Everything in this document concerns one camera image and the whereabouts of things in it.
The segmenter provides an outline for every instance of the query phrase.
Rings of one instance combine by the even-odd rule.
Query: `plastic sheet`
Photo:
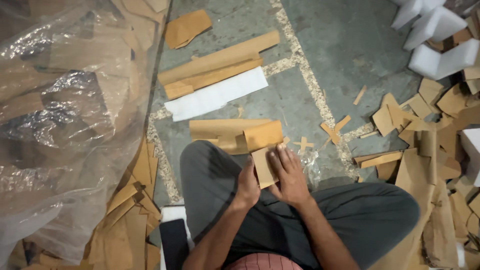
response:
[[[300,163],[303,168],[303,174],[307,179],[307,186],[309,190],[317,190],[318,184],[322,179],[322,173],[317,163],[320,150],[305,150],[299,151]]]
[[[137,151],[165,14],[119,4],[0,1],[0,268],[25,237],[80,263]]]

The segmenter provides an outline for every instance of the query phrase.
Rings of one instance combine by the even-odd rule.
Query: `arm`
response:
[[[269,187],[280,201],[293,206],[310,234],[313,253],[325,270],[360,270],[347,247],[332,229],[308,192],[300,160],[282,144],[269,153],[269,161],[280,180]]]
[[[243,219],[260,197],[260,187],[253,173],[253,168],[254,163],[250,156],[247,165],[240,172],[238,190],[232,203],[213,228],[190,252],[183,263],[184,270],[221,268]]]

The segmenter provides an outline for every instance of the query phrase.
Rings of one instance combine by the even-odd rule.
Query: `black object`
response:
[[[160,237],[167,270],[181,270],[189,253],[185,223],[183,220],[161,223]]]

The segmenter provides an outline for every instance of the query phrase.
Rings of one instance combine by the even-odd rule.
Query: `dark gray pants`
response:
[[[232,201],[241,166],[206,141],[188,145],[180,158],[187,224],[198,243]],[[312,193],[361,269],[367,269],[415,226],[419,207],[392,184],[348,184]],[[321,269],[298,213],[262,190],[248,212],[224,266],[251,253],[283,255],[303,269]]]

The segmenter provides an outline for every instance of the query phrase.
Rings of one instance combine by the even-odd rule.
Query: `hand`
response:
[[[296,209],[313,200],[308,191],[300,160],[292,150],[279,144],[276,151],[268,153],[268,161],[280,180],[269,186],[268,189],[278,200],[288,203]]]
[[[249,209],[258,202],[260,197],[260,185],[253,172],[254,168],[253,158],[248,156],[247,164],[239,174],[238,189],[234,199]]]

